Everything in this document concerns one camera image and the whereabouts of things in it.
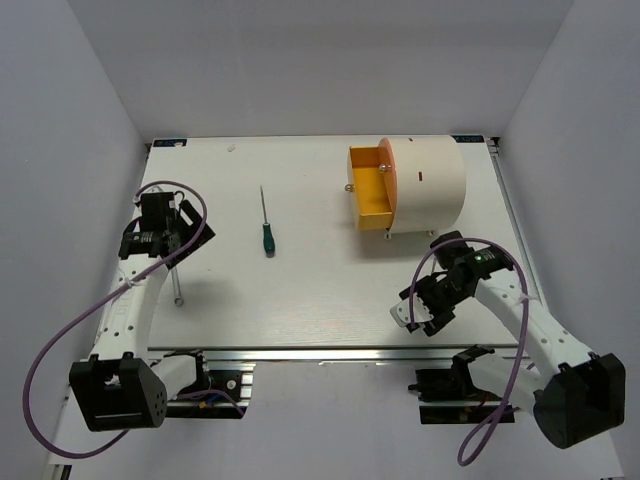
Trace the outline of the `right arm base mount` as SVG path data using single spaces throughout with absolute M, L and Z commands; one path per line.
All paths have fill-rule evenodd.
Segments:
M 407 390 L 418 399 L 421 425 L 477 425 L 494 413 L 502 398 L 474 386 L 468 365 L 492 348 L 474 346 L 456 354 L 443 366 L 415 370 Z

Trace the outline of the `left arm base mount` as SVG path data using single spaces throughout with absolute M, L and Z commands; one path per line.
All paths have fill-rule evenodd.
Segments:
M 251 398 L 253 368 L 209 361 L 202 350 L 178 350 L 152 358 L 149 366 L 168 394 L 171 419 L 241 419 Z

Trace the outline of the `green screwdriver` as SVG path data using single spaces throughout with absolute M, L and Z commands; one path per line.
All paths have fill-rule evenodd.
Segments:
M 268 258 L 273 258 L 276 254 L 276 243 L 275 243 L 275 238 L 273 236 L 271 224 L 268 220 L 263 186 L 260 186 L 260 197 L 261 197 L 261 207 L 262 207 L 262 213 L 263 213 L 263 224 L 262 224 L 263 249 L 264 249 L 265 255 Z

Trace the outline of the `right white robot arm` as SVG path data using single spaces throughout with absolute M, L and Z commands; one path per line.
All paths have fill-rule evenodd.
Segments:
M 575 338 L 529 292 L 515 257 L 498 244 L 464 237 L 458 231 L 438 237 L 426 256 L 439 270 L 416 272 L 390 310 L 408 332 L 433 337 L 456 317 L 456 308 L 474 299 L 517 341 L 514 359 L 489 346 L 474 345 L 451 360 L 449 381 L 412 385 L 424 401 L 449 391 L 472 399 L 500 395 L 501 403 L 480 424 L 493 432 L 515 412 L 531 415 L 543 436 L 567 449 L 623 424 L 626 370 L 614 354 L 599 355 Z

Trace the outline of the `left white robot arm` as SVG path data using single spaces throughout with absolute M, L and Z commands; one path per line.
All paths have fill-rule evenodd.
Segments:
M 198 350 L 149 357 L 151 324 L 166 280 L 177 265 L 214 237 L 188 200 L 173 192 L 142 194 L 141 213 L 123 232 L 116 283 L 89 357 L 72 364 L 69 381 L 93 432 L 159 427 L 168 402 L 184 393 L 199 399 L 211 387 Z

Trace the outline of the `round cream drawer cabinet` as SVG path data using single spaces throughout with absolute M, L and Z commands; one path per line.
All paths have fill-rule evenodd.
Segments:
M 466 196 L 466 168 L 449 135 L 387 137 L 380 141 L 394 234 L 438 231 L 453 226 Z

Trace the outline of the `yellow drawer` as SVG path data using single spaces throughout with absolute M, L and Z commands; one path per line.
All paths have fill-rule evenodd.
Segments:
M 347 157 L 347 184 L 357 231 L 388 230 L 393 210 L 386 180 L 391 166 L 383 146 L 351 146 Z

